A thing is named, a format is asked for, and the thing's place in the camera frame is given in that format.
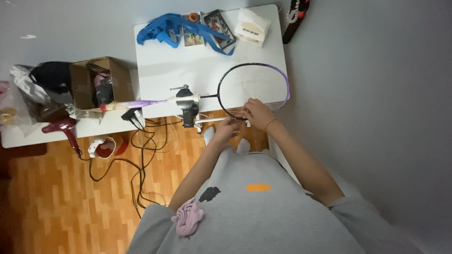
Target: gold bracelet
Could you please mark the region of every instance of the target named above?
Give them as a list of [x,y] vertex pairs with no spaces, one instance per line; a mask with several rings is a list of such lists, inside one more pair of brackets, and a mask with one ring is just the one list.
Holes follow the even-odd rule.
[[272,120],[268,121],[268,122],[265,124],[264,132],[266,132],[266,130],[267,130],[267,125],[268,125],[269,123],[271,123],[273,120],[276,120],[276,118],[273,118]]

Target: hand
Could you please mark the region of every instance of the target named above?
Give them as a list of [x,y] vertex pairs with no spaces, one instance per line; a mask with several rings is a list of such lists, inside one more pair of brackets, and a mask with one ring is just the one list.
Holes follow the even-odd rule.
[[264,130],[268,121],[275,118],[272,110],[258,99],[249,99],[242,107],[241,114],[245,116],[252,126]]
[[213,144],[218,144],[222,148],[227,146],[228,141],[237,136],[237,132],[240,129],[244,121],[237,120],[234,118],[226,118],[221,121],[217,127],[217,131],[213,135],[211,142]]

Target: black power cord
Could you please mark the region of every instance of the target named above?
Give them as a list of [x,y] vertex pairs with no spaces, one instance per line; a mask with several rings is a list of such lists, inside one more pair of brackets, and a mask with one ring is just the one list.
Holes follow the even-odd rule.
[[[141,128],[139,128],[139,127],[134,123],[134,121],[132,120],[132,119],[137,119],[137,118],[135,117],[135,114],[134,114],[134,112],[135,112],[136,110],[137,110],[137,109],[130,109],[129,111],[127,111],[127,112],[122,116],[122,119],[125,120],[125,121],[130,121],[130,122],[137,128],[137,131],[134,132],[133,135],[132,135],[132,138],[131,138],[131,140],[130,140],[130,143],[132,144],[133,147],[135,147],[135,148],[137,148],[137,149],[141,149],[141,166],[137,165],[136,163],[134,163],[134,162],[132,162],[131,160],[128,160],[128,159],[124,159],[124,158],[115,158],[115,159],[113,159],[113,160],[110,162],[110,164],[108,165],[108,168],[107,168],[107,170],[105,171],[105,173],[104,173],[100,178],[96,179],[96,178],[94,178],[94,176],[93,176],[92,173],[91,173],[91,168],[92,168],[93,160],[92,160],[92,159],[89,159],[89,177],[90,177],[93,181],[95,181],[95,182],[98,182],[98,181],[102,180],[102,179],[107,175],[107,173],[109,172],[109,170],[111,169],[113,163],[114,163],[115,161],[117,161],[117,160],[125,161],[125,162],[131,164],[132,166],[134,166],[138,171],[132,176],[132,179],[130,180],[130,188],[131,188],[131,191],[132,191],[132,202],[133,202],[133,205],[134,205],[134,207],[135,207],[135,210],[137,211],[138,216],[141,218],[140,212],[138,211],[138,207],[146,208],[146,206],[144,206],[144,205],[142,204],[142,202],[141,202],[142,199],[147,200],[147,201],[152,202],[152,203],[155,203],[155,204],[159,204],[159,203],[157,203],[157,202],[155,202],[155,201],[152,201],[152,200],[150,200],[150,199],[148,199],[148,198],[145,198],[145,197],[143,196],[143,185],[144,185],[144,182],[145,182],[145,179],[146,179],[146,170],[145,170],[145,169],[146,169],[146,167],[151,163],[152,159],[154,159],[155,152],[156,152],[156,151],[159,151],[159,150],[162,150],[162,149],[166,146],[166,144],[168,143],[168,125],[169,125],[169,124],[180,123],[180,122],[182,122],[182,121],[168,123],[168,119],[165,117],[165,123],[164,123],[164,124],[160,124],[160,125],[145,125],[145,126],[143,126],[143,125],[140,123],[140,121],[137,121],[137,122],[139,123],[140,127],[141,127]],[[155,140],[153,139],[153,137],[155,136],[155,132],[146,131],[146,130],[145,130],[145,127],[161,127],[161,126],[165,126],[165,142],[163,143],[162,147],[157,148],[157,143],[156,143]],[[143,133],[144,133],[144,136],[147,138],[147,140],[146,140],[141,146],[136,145],[136,144],[134,144],[134,142],[133,142],[133,137],[134,137],[138,132],[143,132]],[[153,143],[154,148],[149,148],[149,147],[147,147],[148,144],[152,144],[152,143],[150,143],[150,142]],[[147,151],[152,151],[152,152],[154,152],[153,155],[152,155],[152,157],[151,157],[151,159],[150,159],[147,163],[145,163],[145,161],[144,161],[144,151],[146,151],[146,150],[147,150]],[[137,175],[140,177],[140,186],[139,186],[139,191],[138,191],[138,193],[135,194],[135,189],[134,189],[134,187],[133,187],[133,180],[134,180],[134,178],[135,178]]]

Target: racket strings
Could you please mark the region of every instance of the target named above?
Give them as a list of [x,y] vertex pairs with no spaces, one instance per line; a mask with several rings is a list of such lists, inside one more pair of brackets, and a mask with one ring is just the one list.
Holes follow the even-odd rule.
[[259,99],[273,111],[286,101],[287,81],[279,71],[266,65],[245,65],[227,73],[219,88],[219,99],[227,111],[240,115],[249,98]]

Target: gray shirt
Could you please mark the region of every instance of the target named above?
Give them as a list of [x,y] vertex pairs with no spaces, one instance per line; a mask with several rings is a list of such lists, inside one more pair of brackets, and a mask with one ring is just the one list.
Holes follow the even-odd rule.
[[[261,183],[270,189],[247,188]],[[308,194],[269,155],[228,147],[196,194],[204,211],[196,232],[179,236],[175,212],[150,205],[127,253],[421,254],[369,202],[344,197],[325,207]]]

